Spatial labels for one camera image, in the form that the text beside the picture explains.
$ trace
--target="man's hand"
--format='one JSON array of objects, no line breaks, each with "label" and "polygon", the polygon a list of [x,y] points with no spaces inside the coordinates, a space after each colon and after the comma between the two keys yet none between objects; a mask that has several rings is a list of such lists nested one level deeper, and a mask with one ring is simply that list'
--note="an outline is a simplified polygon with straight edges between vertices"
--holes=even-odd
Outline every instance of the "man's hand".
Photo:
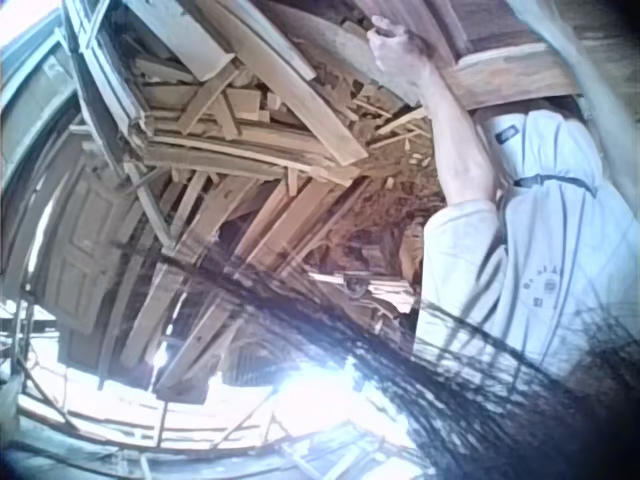
[{"label": "man's hand", "polygon": [[375,28],[367,36],[378,67],[412,83],[428,80],[435,67],[422,39],[386,18],[374,15],[371,21]]}]

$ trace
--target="white t-shirt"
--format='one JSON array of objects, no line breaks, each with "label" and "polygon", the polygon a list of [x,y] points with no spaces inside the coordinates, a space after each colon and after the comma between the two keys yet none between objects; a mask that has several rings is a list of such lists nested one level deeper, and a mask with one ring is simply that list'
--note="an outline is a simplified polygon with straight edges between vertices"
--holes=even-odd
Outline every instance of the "white t-shirt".
[{"label": "white t-shirt", "polygon": [[[472,201],[438,212],[425,227],[423,304],[481,327],[557,377],[611,320],[640,338],[638,223],[603,178],[588,130],[547,110],[499,116],[483,129],[510,184],[540,174],[587,188],[550,180],[513,187],[501,207]],[[414,353],[433,355],[426,344],[497,358],[454,321],[423,309]]]}]

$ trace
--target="pile of wood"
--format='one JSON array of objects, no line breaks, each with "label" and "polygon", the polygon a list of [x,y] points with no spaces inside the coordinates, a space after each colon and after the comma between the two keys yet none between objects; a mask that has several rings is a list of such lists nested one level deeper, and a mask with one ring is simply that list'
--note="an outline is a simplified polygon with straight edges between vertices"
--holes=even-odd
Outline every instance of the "pile of wood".
[{"label": "pile of wood", "polygon": [[[111,191],[137,196],[134,204],[123,204],[129,213],[125,208],[119,217],[121,244],[145,251],[159,241],[165,254],[197,265],[222,241],[249,264],[286,276],[370,187],[358,179],[369,152],[402,141],[409,145],[410,138],[430,139],[426,127],[411,123],[424,111],[394,119],[367,102],[377,87],[354,91],[349,75],[319,73],[249,0],[90,4],[64,2],[86,122],[72,131],[90,133],[85,150],[103,157],[120,178]],[[363,32],[352,24],[345,28]],[[327,75],[337,80],[328,84]],[[403,155],[412,158],[409,148]],[[140,232],[136,225],[143,213],[147,223]],[[232,241],[220,239],[231,224],[240,233]],[[233,302],[224,296],[201,302],[182,337],[167,339],[187,279],[158,264],[136,307],[132,291],[145,266],[134,256],[122,267],[100,334],[101,382],[114,356],[132,369],[143,360],[152,363],[161,343],[170,341],[173,353],[157,390],[183,391],[185,382],[205,385],[240,327],[229,307]],[[354,305],[332,283],[322,289],[357,321],[369,322],[372,310],[397,313],[371,295]],[[399,284],[392,290],[404,289],[410,298],[408,284]],[[124,319],[132,308],[129,324]],[[84,326],[96,323],[85,320]]]}]

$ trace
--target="wooden board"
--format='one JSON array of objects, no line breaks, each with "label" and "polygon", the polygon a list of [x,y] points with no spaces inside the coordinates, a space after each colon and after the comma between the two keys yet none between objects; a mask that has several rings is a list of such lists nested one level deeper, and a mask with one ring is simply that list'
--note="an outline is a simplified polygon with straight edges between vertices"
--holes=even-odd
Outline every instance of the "wooden board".
[{"label": "wooden board", "polygon": [[349,130],[298,73],[246,25],[216,2],[197,1],[238,57],[305,123],[342,165],[367,157]]},{"label": "wooden board", "polygon": [[256,8],[251,0],[218,0],[236,18],[257,34],[274,51],[291,65],[302,78],[309,81],[316,72],[306,58],[276,27],[271,20]]},{"label": "wooden board", "polygon": [[282,178],[285,170],[247,158],[218,152],[207,152],[170,145],[149,144],[142,159],[155,167],[188,168],[207,173],[223,173],[257,180]]},{"label": "wooden board", "polygon": [[126,0],[126,4],[200,81],[215,76],[234,57],[177,0]]},{"label": "wooden board", "polygon": [[[173,256],[187,264],[195,263],[207,247],[207,242],[218,231],[229,213],[238,205],[254,180],[228,177],[209,193],[199,214],[184,233]],[[125,366],[133,366],[145,351],[150,336],[163,318],[173,295],[184,280],[179,271],[167,265],[159,265],[147,299],[127,338],[120,360]]]},{"label": "wooden board", "polygon": [[186,135],[200,116],[209,108],[218,95],[238,74],[238,70],[229,63],[215,77],[202,85],[189,101],[186,110],[178,120],[178,128]]}]

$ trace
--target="bright light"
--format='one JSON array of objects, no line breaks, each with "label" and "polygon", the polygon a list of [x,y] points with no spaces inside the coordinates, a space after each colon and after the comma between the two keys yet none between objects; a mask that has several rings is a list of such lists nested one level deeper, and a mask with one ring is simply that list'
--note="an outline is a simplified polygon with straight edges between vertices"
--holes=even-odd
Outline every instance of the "bright light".
[{"label": "bright light", "polygon": [[0,8],[0,47],[60,7],[60,0],[11,0]]}]

